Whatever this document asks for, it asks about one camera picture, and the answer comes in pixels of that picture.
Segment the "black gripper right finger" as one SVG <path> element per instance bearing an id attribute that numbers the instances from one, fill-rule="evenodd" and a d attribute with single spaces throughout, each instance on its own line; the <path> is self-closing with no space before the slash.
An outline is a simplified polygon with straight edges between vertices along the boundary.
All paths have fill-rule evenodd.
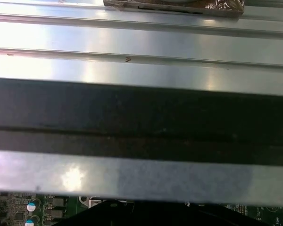
<path id="1" fill-rule="evenodd" d="M 217 204 L 137 202 L 136 226 L 266 226 L 253 218 Z"/>

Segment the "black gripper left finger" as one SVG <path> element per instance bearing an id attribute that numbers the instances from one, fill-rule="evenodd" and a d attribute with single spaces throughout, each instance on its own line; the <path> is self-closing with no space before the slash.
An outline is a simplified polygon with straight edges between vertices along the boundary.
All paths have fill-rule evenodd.
<path id="1" fill-rule="evenodd" d="M 107 200 L 57 222 L 57 226 L 131 226 L 134 204 Z"/>

